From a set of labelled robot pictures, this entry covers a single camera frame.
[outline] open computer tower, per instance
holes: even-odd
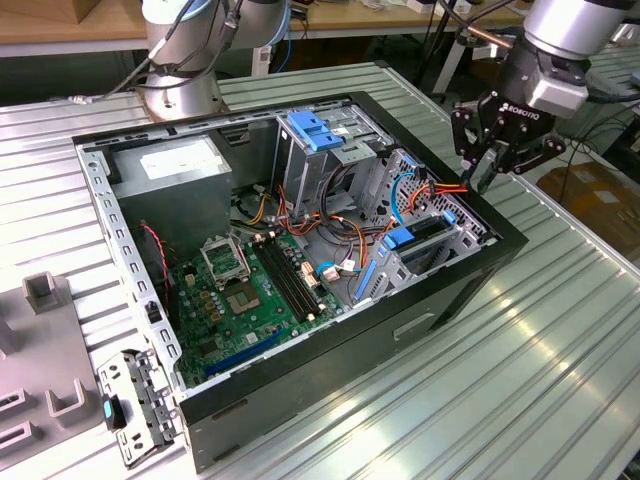
[[[233,454],[448,322],[526,243],[364,93],[74,143],[148,341],[98,369],[130,468],[183,435],[198,472]]]

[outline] wooden desk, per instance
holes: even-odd
[[[434,25],[439,18],[434,18]],[[518,25],[522,17],[502,8],[484,18],[486,28]],[[358,0],[347,4],[318,3],[309,9],[309,38],[421,33],[429,15],[405,7],[374,11]],[[449,29],[455,28],[452,22]],[[291,38],[304,27],[291,22]],[[138,0],[102,0],[78,25],[0,11],[0,57],[145,49],[146,32]]]
[[[494,2],[489,0],[479,7],[473,7],[471,14],[492,3]],[[316,2],[309,6],[307,36],[335,38],[424,33],[429,25],[429,17],[429,13],[419,14],[400,6],[375,11],[365,7],[359,0],[351,0],[345,4]],[[482,18],[479,25],[485,28],[502,28],[520,25],[522,20],[521,15],[501,8]],[[432,31],[439,21],[440,17],[434,15]],[[447,30],[453,30],[457,26],[457,23],[451,20]],[[304,32],[304,26],[299,20],[293,20],[289,28],[293,32],[292,38],[300,38]]]

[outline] cardboard box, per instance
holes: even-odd
[[[0,0],[0,10],[65,23],[80,23],[99,2],[100,0]]]
[[[538,180],[558,199],[566,168]],[[562,206],[631,262],[640,259],[640,194],[597,162],[571,167]]]

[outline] ram slot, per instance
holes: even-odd
[[[277,245],[259,245],[255,253],[298,321],[306,321],[309,314],[320,313],[315,299]]]

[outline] blue cable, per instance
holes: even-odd
[[[287,62],[289,61],[290,56],[291,56],[291,32],[287,30],[287,56],[284,57],[284,61],[282,62],[282,65],[280,65],[280,68],[276,70],[276,73],[280,73],[282,69],[287,65]]]
[[[398,204],[396,203],[396,190],[398,189],[398,185],[400,184],[400,180],[404,177],[413,177],[415,174],[413,172],[403,173],[398,175],[398,178],[393,182],[393,186],[391,187],[391,212],[393,212],[393,216],[398,221],[400,225],[404,222],[402,221],[402,216],[398,211]]]
[[[318,265],[318,267],[316,268],[316,273],[318,275],[322,274],[322,272],[324,272],[327,268],[331,268],[333,267],[333,262],[324,262],[321,263],[320,265]]]

